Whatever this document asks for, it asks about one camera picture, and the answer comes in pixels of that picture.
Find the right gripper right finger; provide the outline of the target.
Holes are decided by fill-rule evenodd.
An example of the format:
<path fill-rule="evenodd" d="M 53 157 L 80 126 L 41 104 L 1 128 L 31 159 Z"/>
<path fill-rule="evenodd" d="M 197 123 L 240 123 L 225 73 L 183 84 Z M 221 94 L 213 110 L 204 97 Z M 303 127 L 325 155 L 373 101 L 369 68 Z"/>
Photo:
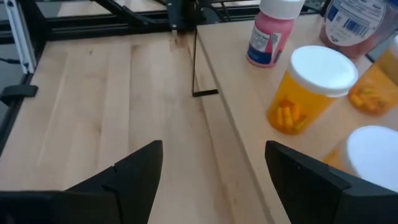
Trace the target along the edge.
<path fill-rule="evenodd" d="M 397 193 L 267 141 L 265 160 L 291 223 L 397 223 Z"/>

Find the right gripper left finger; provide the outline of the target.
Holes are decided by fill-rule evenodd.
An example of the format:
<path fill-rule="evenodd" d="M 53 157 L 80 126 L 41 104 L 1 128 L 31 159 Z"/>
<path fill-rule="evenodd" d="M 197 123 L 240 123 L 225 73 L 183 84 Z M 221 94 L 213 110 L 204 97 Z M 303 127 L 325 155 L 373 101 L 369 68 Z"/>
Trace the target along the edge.
<path fill-rule="evenodd" d="M 1 223 L 147 223 L 162 162 L 155 140 L 64 191 L 2 191 Z"/>

